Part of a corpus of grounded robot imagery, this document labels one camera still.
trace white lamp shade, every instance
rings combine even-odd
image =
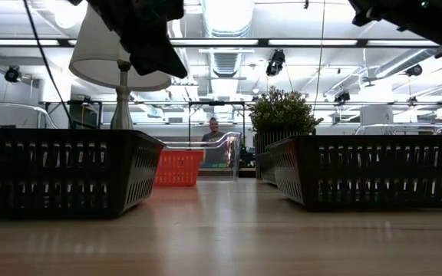
[[[120,45],[119,36],[109,31],[100,16],[88,7],[74,47],[69,70],[82,80],[102,87],[120,86],[117,61],[129,61],[129,54]],[[134,67],[129,71],[127,86],[132,91],[157,91],[171,85],[170,76],[156,71],[140,76]]]

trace man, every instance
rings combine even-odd
[[[218,120],[216,120],[216,118],[214,117],[209,120],[209,128],[211,129],[211,132],[203,136],[203,142],[216,142],[217,140],[221,139],[221,137],[223,137],[223,135],[225,134],[219,131]],[[216,147],[219,146],[221,143],[223,143],[223,141],[220,141],[219,143],[210,143],[203,145],[211,148],[204,151],[205,165],[226,163],[224,145],[216,149]]]

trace red plastic basket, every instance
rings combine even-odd
[[[154,185],[192,187],[196,185],[204,152],[201,150],[164,150],[160,156]]]

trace lamp base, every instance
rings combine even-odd
[[[117,93],[117,107],[110,122],[110,128],[112,130],[132,130],[134,124],[129,111],[129,87],[119,86],[115,92]]]

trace table surface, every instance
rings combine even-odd
[[[0,221],[10,273],[442,276],[442,210],[310,213],[252,179],[200,182],[113,221]]]

